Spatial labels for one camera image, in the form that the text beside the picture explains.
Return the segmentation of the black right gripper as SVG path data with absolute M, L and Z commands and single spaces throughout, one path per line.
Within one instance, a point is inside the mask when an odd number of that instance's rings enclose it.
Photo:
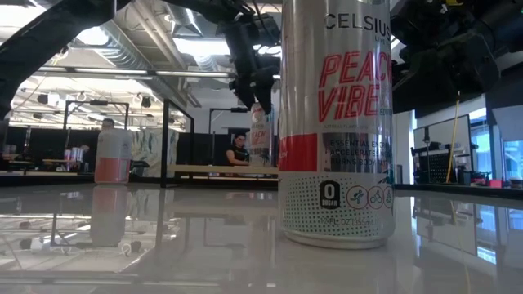
M 471 29 L 438 47 L 392 65 L 395 113 L 490 90 L 500 79 L 495 62 L 498 41 L 491 33 Z

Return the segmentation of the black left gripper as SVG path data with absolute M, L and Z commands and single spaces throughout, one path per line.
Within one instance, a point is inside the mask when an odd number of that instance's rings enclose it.
M 267 13 L 240 15 L 236 20 L 221 22 L 218 33 L 225 37 L 230 50 L 230 62 L 235 67 L 235 79 L 229 89 L 248 108 L 255 103 L 250 85 L 257 79 L 255 94 L 266 114 L 270 114 L 273 75 L 280 71 L 279 57 L 261 54 L 255 46 L 277 47 L 280 30 Z

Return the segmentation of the silver Celsius Peach Vibe can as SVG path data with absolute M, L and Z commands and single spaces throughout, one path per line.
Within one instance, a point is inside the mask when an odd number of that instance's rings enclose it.
M 273 116 L 267 114 L 260 103 L 251 108 L 251 127 L 249 132 L 249 154 L 252 167 L 272 166 Z
M 284 0 L 279 212 L 317 247 L 395 228 L 390 0 Z

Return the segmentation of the black metal station frame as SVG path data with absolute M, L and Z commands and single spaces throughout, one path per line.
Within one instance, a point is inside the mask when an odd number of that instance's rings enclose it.
M 108 106 L 108 105 L 122 105 L 125 107 L 125 113 L 124 113 L 124 124 L 123 128 L 128 130 L 128 117 L 129 117 L 129 109 L 130 105 L 127 102 L 111 102 L 107 100 L 90 100 L 88 102 L 86 101 L 72 101 L 72 100 L 66 100 L 65 101 L 65 112 L 64 112 L 64 118 L 63 118 L 63 124 L 62 129 L 67 130 L 67 123 L 69 116 L 74 112 L 73 110 L 69 110 L 69 107 L 71 104 L 75 104 L 76 106 L 82 106 L 83 104 L 88 103 L 89 105 L 94 106 Z
M 244 107 L 233 107 L 233 108 L 210 108 L 209 109 L 209 112 L 208 112 L 208 134 L 212 134 L 212 114 L 215 112 L 215 111 L 226 111 L 226 112 L 230 112 L 230 113 L 233 113 L 233 114 L 246 114 L 250 111 L 250 109 L 248 108 L 244 108 Z

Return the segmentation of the silver ventilation duct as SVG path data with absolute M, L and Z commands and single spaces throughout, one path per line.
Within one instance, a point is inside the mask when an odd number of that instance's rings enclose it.
M 187 63 L 172 39 L 171 7 L 161 0 L 131 0 L 101 26 L 110 37 L 104 57 L 119 69 L 185 70 Z M 187 78 L 145 77 L 138 82 L 159 99 L 182 108 L 199 108 Z

